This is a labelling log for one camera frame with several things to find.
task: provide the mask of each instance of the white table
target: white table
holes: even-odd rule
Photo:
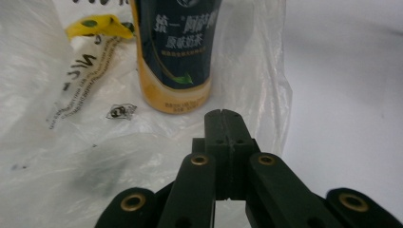
[[[349,187],[403,221],[403,2],[287,0],[283,158],[324,197]]]

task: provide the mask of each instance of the screw hole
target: screw hole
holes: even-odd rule
[[[272,165],[275,163],[275,159],[268,155],[262,155],[259,157],[259,163],[264,165]]]
[[[178,218],[177,221],[175,222],[175,227],[176,228],[190,228],[190,227],[192,227],[192,222],[190,222],[190,219],[187,217]]]
[[[325,223],[317,217],[313,217],[313,218],[309,218],[307,221],[307,224],[309,225],[309,227],[312,228],[325,228],[326,225]]]
[[[205,157],[203,155],[199,155],[199,156],[193,157],[191,159],[191,161],[193,164],[196,164],[196,165],[204,165],[204,164],[207,164],[208,159],[207,159],[207,157]]]
[[[367,202],[354,194],[342,193],[338,199],[341,204],[353,211],[366,212],[369,210]]]
[[[145,205],[145,196],[143,194],[132,194],[125,197],[121,202],[121,208],[127,212],[137,211]]]

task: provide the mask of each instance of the yellow bottle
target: yellow bottle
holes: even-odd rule
[[[172,114],[208,98],[210,60],[221,0],[131,0],[145,100]]]

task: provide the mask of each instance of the printed logo on bag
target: printed logo on bag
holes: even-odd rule
[[[93,87],[104,77],[109,69],[115,47],[122,41],[122,38],[102,37],[79,38],[86,40],[87,46],[75,54],[75,60],[72,61],[61,88],[63,89],[62,95],[48,115],[49,129],[54,129],[60,120],[78,113]],[[125,108],[124,112],[126,113],[121,118],[129,120],[131,118],[131,109],[123,104],[120,106]]]
[[[194,7],[196,4],[198,4],[200,0],[177,0],[177,1],[179,5],[185,8],[191,8]]]
[[[96,4],[97,2],[95,0],[88,0],[89,3],[91,4]],[[101,3],[101,5],[105,6],[107,3],[109,2],[109,0],[100,0],[99,3]],[[80,3],[80,0],[73,0],[73,3]],[[128,0],[119,0],[119,6],[122,6],[123,4],[129,4]]]
[[[106,117],[108,119],[127,119],[131,120],[137,106],[133,104],[114,104]]]

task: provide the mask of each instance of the brass insert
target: brass insert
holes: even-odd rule
[[[122,210],[127,212],[137,211],[145,205],[145,196],[141,193],[131,194],[121,202]]]
[[[195,156],[191,159],[191,161],[193,164],[196,164],[196,165],[205,165],[208,163],[208,159],[204,155]]]
[[[338,197],[338,200],[340,200],[341,204],[343,204],[345,207],[353,211],[366,212],[370,209],[368,203],[364,199],[354,194],[342,193]]]
[[[269,155],[262,155],[259,157],[259,163],[264,165],[273,165],[275,164],[276,160],[272,156]]]

